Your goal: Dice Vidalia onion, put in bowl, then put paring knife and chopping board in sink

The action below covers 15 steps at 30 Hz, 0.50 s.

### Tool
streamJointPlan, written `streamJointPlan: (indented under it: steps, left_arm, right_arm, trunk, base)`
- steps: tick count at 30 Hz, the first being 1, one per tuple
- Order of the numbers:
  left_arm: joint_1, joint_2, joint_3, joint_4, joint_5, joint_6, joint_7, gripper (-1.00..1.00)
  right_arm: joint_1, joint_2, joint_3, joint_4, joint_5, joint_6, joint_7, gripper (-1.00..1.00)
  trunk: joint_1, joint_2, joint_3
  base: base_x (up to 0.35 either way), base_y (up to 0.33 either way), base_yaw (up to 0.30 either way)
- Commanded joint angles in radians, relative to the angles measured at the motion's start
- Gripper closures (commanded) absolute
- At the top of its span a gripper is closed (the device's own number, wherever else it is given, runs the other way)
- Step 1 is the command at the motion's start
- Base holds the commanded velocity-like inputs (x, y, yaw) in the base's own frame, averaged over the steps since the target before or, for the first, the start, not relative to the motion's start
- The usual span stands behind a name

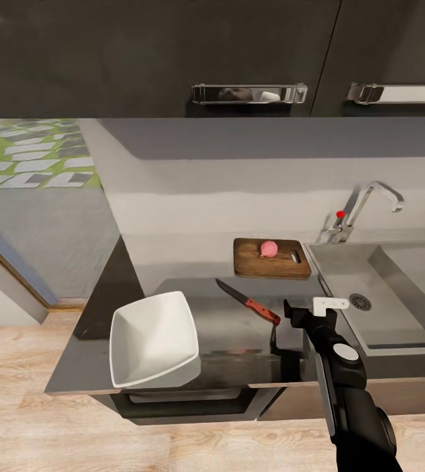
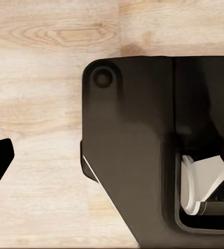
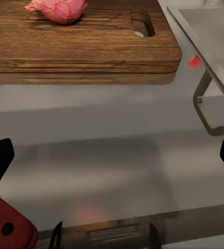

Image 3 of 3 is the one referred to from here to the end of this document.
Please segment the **parer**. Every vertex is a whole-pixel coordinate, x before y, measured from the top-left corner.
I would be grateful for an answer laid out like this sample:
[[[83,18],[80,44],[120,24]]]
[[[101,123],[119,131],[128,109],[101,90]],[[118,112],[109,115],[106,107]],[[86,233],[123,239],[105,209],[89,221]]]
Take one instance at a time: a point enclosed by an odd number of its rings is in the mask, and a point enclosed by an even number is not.
[[[31,222],[0,198],[0,249],[27,249],[33,235]]]

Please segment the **vidalia onion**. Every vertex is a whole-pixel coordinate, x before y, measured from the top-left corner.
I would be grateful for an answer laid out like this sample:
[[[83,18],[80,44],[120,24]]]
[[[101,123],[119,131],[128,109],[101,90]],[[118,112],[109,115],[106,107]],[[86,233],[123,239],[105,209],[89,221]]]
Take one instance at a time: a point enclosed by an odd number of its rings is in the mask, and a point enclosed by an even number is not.
[[[86,8],[85,0],[31,0],[26,12],[39,11],[48,20],[64,25],[74,23]]]

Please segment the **cutting board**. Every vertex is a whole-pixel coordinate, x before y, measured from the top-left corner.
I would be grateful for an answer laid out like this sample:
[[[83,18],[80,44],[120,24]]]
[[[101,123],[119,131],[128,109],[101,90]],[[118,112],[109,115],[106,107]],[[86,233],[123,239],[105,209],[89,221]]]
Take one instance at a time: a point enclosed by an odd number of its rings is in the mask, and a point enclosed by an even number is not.
[[[85,0],[63,26],[0,0],[0,73],[171,73],[183,53],[158,0]],[[146,23],[149,37],[134,33]]]

